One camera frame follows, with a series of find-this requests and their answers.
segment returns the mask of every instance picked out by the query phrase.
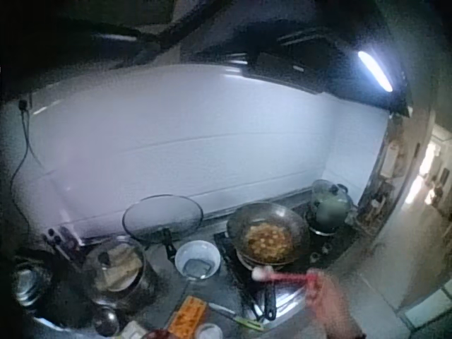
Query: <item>stainless steel container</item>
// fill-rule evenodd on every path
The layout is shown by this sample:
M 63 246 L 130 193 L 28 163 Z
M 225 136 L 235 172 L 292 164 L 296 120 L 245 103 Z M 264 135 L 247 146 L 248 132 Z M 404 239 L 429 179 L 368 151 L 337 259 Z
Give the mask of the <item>stainless steel container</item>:
M 135 240 L 119 236 L 93 249 L 83 264 L 84 288 L 94 303 L 135 312 L 153 302 L 157 275 Z

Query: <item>light fixture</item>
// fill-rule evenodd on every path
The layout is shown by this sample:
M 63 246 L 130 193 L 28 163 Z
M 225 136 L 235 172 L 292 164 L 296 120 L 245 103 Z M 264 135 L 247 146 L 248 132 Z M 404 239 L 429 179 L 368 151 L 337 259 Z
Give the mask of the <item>light fixture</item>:
M 375 59 L 370 54 L 367 54 L 366 52 L 363 51 L 358 52 L 358 56 L 361 59 L 362 63 L 366 65 L 366 67 L 370 70 L 375 79 L 379 82 L 380 86 L 386 92 L 392 92 L 393 86 L 391 86 L 388 78 L 384 75 L 383 70 L 377 64 Z

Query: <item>white bowl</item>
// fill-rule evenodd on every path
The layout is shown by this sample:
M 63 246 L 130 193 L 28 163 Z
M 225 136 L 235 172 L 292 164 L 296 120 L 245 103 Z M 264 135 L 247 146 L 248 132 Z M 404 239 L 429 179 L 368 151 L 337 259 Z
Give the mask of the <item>white bowl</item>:
M 220 267 L 221 255 L 217 247 L 212 245 L 210 242 L 205 242 L 203 240 L 195 240 L 182 245 L 177 250 L 174 263 L 179 273 L 186 277 L 188 277 L 188 275 L 184 272 L 184 266 L 190 259 L 199 259 L 212 263 L 213 267 L 209 273 L 202 277 L 202 279 L 207 279 L 214 275 Z

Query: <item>kitchen counter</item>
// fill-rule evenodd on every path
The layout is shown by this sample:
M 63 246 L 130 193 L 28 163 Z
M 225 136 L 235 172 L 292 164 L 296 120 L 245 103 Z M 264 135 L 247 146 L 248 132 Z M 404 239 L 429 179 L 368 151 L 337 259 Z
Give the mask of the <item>kitchen counter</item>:
M 306 205 L 309 199 L 306 192 L 295 196 L 280 198 L 275 202 L 293 208 L 300 213 L 300 208 Z M 206 240 L 215 243 L 213 235 L 226 230 L 228 214 L 217 218 L 208 218 L 199 231 L 183 241 L 175 242 L 176 248 L 191 240 Z M 357 257 L 357 248 L 361 248 L 359 233 L 353 231 L 346 239 L 346 249 L 342 255 L 328 270 L 341 271 L 341 267 L 350 266 L 350 263 Z M 214 302 L 236 311 L 239 315 L 253 319 L 248 304 L 242 300 L 242 293 L 234 283 L 228 267 L 222 259 L 219 271 L 211 278 L 200 282 L 189 282 L 185 277 L 177 272 L 177 269 L 167 260 L 165 247 L 161 244 L 154 245 L 147 250 L 147 257 L 152 267 L 156 271 L 159 281 L 157 284 L 157 298 L 149 306 L 145 307 L 135 316 L 135 320 L 144 327 L 164 328 L 170 322 L 171 316 L 187 295 L 193 295 L 207 302 Z M 207 310 L 205 322 L 216 323 L 221 327 L 224 338 L 272 338 L 275 335 L 281 338 L 293 338 L 312 320 L 310 311 L 304 306 L 304 290 L 300 288 L 296 291 L 294 299 L 286 298 L 283 311 L 277 319 L 271 322 L 264 321 L 266 331 L 259 333 L 239 326 L 234 321 L 221 316 L 210 309 Z

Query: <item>gas stove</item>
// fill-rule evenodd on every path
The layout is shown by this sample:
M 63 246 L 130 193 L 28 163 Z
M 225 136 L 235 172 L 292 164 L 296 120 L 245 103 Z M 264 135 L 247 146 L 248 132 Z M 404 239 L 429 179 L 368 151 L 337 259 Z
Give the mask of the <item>gas stove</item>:
M 293 209 L 300 215 L 304 215 L 306 210 L 307 205 Z M 305 273 L 309 268 L 326 269 L 350 247 L 356 238 L 356 231 L 349 225 L 341 227 L 332 237 L 322 237 L 311 232 L 307 255 L 277 269 L 288 273 Z M 266 293 L 269 290 L 275 294 L 276 319 L 304 302 L 304 286 L 283 283 L 268 289 L 265 283 L 252 280 L 252 267 L 237 255 L 226 232 L 214 234 L 214 240 L 235 285 L 241 292 L 242 300 L 256 319 L 264 323 L 269 322 L 264 315 Z

